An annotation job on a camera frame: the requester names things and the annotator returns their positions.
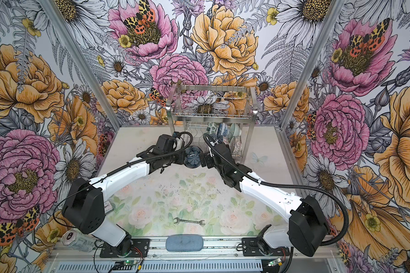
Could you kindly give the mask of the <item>dark grey petal bowl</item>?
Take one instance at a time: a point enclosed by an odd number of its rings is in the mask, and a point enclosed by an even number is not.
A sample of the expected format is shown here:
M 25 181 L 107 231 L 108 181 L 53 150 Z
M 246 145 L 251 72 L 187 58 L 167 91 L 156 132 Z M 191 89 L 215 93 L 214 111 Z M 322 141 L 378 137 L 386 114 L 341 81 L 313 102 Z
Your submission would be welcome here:
M 198 168 L 202 166 L 202 150 L 198 146 L 190 146 L 185 150 L 183 164 L 187 168 Z

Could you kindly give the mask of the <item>blue floral porcelain bowl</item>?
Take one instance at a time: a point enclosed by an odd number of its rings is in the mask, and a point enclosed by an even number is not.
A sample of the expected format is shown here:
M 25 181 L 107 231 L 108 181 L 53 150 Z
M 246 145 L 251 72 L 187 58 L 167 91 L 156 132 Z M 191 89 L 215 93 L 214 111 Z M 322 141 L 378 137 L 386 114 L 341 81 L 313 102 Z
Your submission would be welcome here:
M 230 132 L 230 127 L 227 123 L 222 122 L 218 127 L 218 138 L 226 138 Z

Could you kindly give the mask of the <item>mint green glazed bowl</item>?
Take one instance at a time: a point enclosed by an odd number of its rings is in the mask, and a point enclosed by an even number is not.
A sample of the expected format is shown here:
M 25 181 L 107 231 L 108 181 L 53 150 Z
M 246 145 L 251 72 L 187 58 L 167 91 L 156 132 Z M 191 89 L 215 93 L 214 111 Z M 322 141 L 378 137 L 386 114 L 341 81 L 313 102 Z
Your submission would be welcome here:
M 240 137 L 241 136 L 241 128 L 240 125 L 237 123 L 232 123 L 230 126 L 230 131 L 228 134 L 229 139 L 233 137 Z

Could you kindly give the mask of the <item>green leaf pattern bowl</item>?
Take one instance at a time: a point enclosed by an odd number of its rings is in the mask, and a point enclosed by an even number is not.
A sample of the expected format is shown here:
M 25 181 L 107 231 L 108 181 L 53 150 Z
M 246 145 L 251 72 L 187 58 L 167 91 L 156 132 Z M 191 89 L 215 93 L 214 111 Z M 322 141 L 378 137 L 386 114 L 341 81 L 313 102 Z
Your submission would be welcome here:
M 219 129 L 219 125 L 216 122 L 209 122 L 207 125 L 206 132 L 211 135 L 217 135 Z

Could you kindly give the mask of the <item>blue triangle pattern bowl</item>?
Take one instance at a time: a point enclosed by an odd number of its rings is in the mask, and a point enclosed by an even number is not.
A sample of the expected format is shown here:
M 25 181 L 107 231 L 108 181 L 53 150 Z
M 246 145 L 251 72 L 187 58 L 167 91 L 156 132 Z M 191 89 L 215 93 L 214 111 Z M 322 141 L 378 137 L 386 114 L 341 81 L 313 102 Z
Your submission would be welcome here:
M 236 137 L 232 137 L 230 140 L 230 151 L 232 153 L 236 151 Z

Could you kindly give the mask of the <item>white maroon triangle bowl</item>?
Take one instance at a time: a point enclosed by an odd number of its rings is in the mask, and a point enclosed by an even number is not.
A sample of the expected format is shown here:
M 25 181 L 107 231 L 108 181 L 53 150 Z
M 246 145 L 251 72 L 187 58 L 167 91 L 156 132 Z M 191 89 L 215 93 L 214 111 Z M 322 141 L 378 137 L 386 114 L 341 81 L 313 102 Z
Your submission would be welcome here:
M 238 155 L 242 149 L 242 142 L 241 142 L 240 136 L 235 136 L 235 137 L 236 137 L 236 151 L 234 152 L 234 154 Z

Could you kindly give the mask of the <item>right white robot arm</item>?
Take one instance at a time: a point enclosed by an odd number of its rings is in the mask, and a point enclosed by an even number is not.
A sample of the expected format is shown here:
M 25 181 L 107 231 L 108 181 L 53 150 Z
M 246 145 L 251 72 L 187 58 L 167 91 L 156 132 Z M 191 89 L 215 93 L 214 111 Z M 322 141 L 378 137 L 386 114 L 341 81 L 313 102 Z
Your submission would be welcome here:
M 287 227 L 266 226 L 259 234 L 259 248 L 263 252 L 280 247 L 293 247 L 312 257 L 329 233 L 319 203 L 313 197 L 305 198 L 286 192 L 283 185 L 266 185 L 250 168 L 236 163 L 230 149 L 223 143 L 209 144 L 207 164 L 214 162 L 224 184 L 244 193 L 280 215 Z

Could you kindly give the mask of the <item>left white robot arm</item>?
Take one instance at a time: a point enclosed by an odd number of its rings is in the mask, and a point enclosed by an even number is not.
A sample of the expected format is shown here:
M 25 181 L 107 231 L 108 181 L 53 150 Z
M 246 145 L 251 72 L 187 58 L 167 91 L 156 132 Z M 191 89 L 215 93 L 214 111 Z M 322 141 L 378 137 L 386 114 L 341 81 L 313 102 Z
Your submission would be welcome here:
M 115 170 L 93 179 L 77 179 L 71 185 L 63 217 L 81 233 L 92 235 L 111 247 L 113 254 L 126 257 L 133 249 L 131 235 L 107 219 L 105 202 L 132 182 L 172 164 L 182 165 L 185 151 L 191 146 L 191 133 L 174 132 L 160 135 L 156 144 Z

